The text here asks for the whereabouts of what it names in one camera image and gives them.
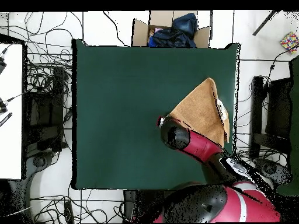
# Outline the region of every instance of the green table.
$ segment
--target green table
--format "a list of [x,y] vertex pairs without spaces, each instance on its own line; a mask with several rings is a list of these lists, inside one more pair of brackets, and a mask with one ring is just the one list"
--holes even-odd
[[290,184],[280,185],[277,192],[282,195],[299,195],[299,56],[289,62],[292,88],[290,100],[292,102],[290,142],[291,152],[288,162],[291,166],[293,180]]
[[76,135],[72,185],[83,188],[170,189],[206,183],[201,165],[167,148],[156,126],[206,78],[233,117],[238,44],[226,49],[88,47],[73,40]]

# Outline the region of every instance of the cardboard flap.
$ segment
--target cardboard flap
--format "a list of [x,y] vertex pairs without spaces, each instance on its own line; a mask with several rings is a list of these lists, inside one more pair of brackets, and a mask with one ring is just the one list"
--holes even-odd
[[147,46],[148,25],[134,19],[132,46]]
[[208,48],[210,42],[210,26],[198,29],[193,40],[197,48]]
[[171,27],[173,10],[151,10],[149,25]]
[[189,13],[194,13],[195,16],[197,17],[197,10],[175,10],[174,13],[173,13],[172,21],[176,18],[187,15]]

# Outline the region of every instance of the brown cloth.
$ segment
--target brown cloth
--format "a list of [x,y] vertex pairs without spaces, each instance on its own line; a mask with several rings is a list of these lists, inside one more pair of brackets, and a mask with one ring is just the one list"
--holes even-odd
[[221,107],[217,105],[216,84],[207,78],[189,93],[169,114],[181,124],[206,136],[224,147],[230,136],[230,123],[226,109],[226,120],[221,119]]

